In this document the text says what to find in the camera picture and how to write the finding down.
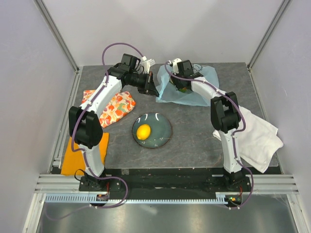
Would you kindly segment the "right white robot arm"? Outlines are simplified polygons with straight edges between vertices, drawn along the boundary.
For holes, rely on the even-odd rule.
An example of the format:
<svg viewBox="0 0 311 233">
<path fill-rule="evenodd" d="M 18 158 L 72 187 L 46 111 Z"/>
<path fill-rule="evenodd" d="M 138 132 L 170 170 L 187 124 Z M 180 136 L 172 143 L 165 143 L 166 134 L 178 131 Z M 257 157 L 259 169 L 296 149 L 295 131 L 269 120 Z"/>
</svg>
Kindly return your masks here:
<svg viewBox="0 0 311 233">
<path fill-rule="evenodd" d="M 203 74 L 195 73 L 189 60 L 182 61 L 177 58 L 168 64 L 173 68 L 170 76 L 176 87 L 189 89 L 210 101 L 211 123 L 218 132 L 223 147 L 223 187 L 228 191 L 234 191 L 245 178 L 235 139 L 235 131 L 240 121 L 244 120 L 236 94 L 220 90 L 207 81 Z"/>
</svg>

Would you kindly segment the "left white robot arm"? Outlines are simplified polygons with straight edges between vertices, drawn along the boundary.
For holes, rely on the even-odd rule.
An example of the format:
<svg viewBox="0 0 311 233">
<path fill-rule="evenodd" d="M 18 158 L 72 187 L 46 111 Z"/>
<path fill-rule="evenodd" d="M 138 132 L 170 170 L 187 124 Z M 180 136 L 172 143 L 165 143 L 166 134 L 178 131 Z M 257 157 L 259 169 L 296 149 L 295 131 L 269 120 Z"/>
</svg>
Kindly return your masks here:
<svg viewBox="0 0 311 233">
<path fill-rule="evenodd" d="M 78 107 L 69 109 L 71 150 L 81 152 L 85 169 L 79 180 L 79 191 L 103 191 L 110 177 L 103 176 L 100 141 L 103 129 L 100 116 L 111 99 L 126 85 L 136 87 L 141 94 L 158 96 L 151 66 L 155 60 L 124 54 L 121 62 L 110 67 L 95 92 Z"/>
</svg>

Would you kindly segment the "light blue plastic bag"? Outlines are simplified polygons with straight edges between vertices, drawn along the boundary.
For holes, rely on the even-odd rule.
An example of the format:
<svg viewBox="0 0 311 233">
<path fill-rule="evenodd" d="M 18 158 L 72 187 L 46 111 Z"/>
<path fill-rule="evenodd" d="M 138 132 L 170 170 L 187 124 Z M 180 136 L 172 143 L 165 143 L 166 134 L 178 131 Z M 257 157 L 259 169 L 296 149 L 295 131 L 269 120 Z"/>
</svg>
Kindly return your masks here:
<svg viewBox="0 0 311 233">
<path fill-rule="evenodd" d="M 215 68 L 207 65 L 192 64 L 194 71 L 200 72 L 205 79 L 215 87 L 219 87 L 219 79 Z M 176 103 L 189 106 L 210 106 L 210 101 L 206 100 L 193 91 L 181 92 L 170 82 L 168 72 L 164 65 L 161 65 L 155 81 L 159 97 L 156 97 L 158 103 Z"/>
</svg>

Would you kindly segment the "yellow fake lemon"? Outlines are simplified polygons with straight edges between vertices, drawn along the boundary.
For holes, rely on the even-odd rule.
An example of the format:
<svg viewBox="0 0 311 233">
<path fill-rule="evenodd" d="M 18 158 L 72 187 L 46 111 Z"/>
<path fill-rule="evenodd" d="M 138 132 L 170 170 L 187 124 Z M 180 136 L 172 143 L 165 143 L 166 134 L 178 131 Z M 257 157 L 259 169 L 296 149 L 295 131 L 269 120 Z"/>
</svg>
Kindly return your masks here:
<svg viewBox="0 0 311 233">
<path fill-rule="evenodd" d="M 151 127 L 148 124 L 140 125 L 136 131 L 136 136 L 138 140 L 145 140 L 151 134 Z"/>
</svg>

